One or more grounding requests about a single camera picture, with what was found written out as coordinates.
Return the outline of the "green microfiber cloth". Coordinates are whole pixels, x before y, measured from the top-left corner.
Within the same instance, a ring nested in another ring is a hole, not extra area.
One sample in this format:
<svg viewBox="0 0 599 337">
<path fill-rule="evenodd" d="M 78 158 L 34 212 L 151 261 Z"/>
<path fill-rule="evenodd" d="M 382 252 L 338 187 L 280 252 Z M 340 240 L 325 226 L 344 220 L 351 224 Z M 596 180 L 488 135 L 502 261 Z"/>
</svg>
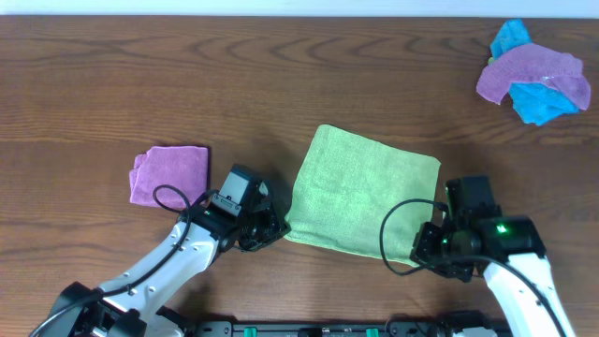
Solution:
<svg viewBox="0 0 599 337">
<path fill-rule="evenodd" d="M 431 220 L 441 163 L 320 125 L 300 167 L 286 239 L 410 265 L 420 226 Z"/>
</svg>

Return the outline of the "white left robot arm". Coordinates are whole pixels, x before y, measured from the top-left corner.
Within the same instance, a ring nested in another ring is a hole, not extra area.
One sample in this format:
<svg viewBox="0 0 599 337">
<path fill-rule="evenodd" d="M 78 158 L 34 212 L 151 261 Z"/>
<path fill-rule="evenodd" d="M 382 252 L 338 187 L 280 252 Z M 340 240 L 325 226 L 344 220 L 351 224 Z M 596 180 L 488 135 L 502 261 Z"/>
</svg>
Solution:
<svg viewBox="0 0 599 337">
<path fill-rule="evenodd" d="M 65 288 L 33 335 L 192 336 L 195 324 L 167 301 L 224 252 L 255 252 L 289 230 L 261 192 L 236 201 L 211 190 L 176 214 L 169 236 L 121 275 L 95 289 L 78 282 Z"/>
</svg>

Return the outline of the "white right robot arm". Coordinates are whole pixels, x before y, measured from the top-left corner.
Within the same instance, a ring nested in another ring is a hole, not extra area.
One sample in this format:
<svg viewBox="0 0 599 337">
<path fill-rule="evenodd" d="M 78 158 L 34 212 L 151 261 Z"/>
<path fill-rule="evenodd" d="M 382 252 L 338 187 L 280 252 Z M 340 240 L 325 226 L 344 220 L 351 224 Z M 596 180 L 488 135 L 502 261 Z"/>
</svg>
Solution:
<svg viewBox="0 0 599 337">
<path fill-rule="evenodd" d="M 447 217 L 440 227 L 427 222 L 410 258 L 463 283 L 480 274 L 514 336 L 575 334 L 553 282 L 547 249 L 527 216 Z"/>
</svg>

